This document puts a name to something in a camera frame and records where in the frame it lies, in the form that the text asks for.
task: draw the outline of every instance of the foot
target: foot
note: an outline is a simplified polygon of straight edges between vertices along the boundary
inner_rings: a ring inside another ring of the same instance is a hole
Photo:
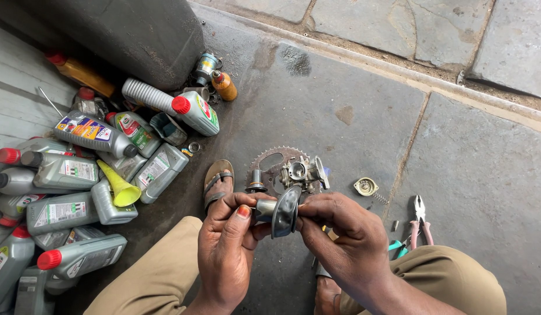
[[[230,171],[225,169],[223,170],[224,173],[229,173]],[[225,176],[220,178],[219,181],[216,181],[209,191],[206,192],[206,196],[204,197],[204,201],[208,200],[213,194],[217,192],[225,192],[225,193],[232,193],[233,192],[233,178],[230,176]]]
[[[314,315],[340,315],[341,288],[337,283],[325,276],[317,277]]]

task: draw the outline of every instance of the dirt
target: dirt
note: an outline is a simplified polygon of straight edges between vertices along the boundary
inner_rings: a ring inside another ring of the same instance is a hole
[[[363,45],[354,43],[349,40],[340,39],[340,38],[336,38],[334,36],[330,36],[327,34],[311,31],[310,30],[311,27],[307,27],[306,25],[308,24],[308,22],[312,22],[310,13],[315,5],[316,0],[311,1],[305,15],[303,16],[302,22],[298,24],[294,24],[294,23],[282,20],[274,16],[268,16],[262,13],[257,13],[257,12],[245,10],[242,8],[237,8],[229,4],[219,3],[216,1],[211,1],[211,0],[194,0],[194,1],[199,4],[204,4],[206,6],[216,8],[218,10],[226,11],[235,15],[242,16],[244,18],[249,18],[251,20],[254,20],[263,24],[271,25],[279,29],[283,29],[289,32],[294,32],[302,36],[307,35],[307,37],[322,41],[324,43],[341,47],[347,50],[351,50],[353,52],[363,54],[369,57],[373,57],[373,58],[386,61],[392,64],[396,64],[397,66],[404,67],[416,72],[420,72],[422,74],[429,75],[431,77],[439,78],[447,82],[452,82],[452,83],[456,82],[458,71],[447,71],[443,69],[437,69],[437,68],[424,66],[422,64],[417,63],[419,61],[415,62],[413,60],[402,58],[397,55],[393,55],[387,52],[382,52],[380,50],[372,49],[370,47],[365,47]],[[493,86],[488,86],[483,83],[473,82],[470,80],[464,80],[463,85],[469,89],[483,92],[485,94],[492,95],[494,97],[499,97],[501,99],[505,99],[510,102],[524,105],[524,106],[536,109],[538,111],[541,111],[541,99],[539,97],[533,97],[531,95],[514,93],[514,92],[503,90],[504,88],[498,89]]]

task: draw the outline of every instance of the metal rod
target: metal rod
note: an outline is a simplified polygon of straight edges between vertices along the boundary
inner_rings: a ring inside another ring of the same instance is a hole
[[[60,111],[57,109],[57,107],[55,106],[55,104],[53,104],[53,103],[51,102],[51,100],[47,97],[47,95],[45,94],[45,92],[43,92],[43,89],[42,89],[40,86],[38,86],[38,88],[39,88],[39,90],[41,91],[41,93],[43,93],[43,96],[47,99],[47,101],[49,101],[49,104],[51,104],[51,106],[55,109],[55,111],[57,111],[57,113],[59,113],[59,115],[60,115],[61,117],[64,117],[64,115],[61,114]]]

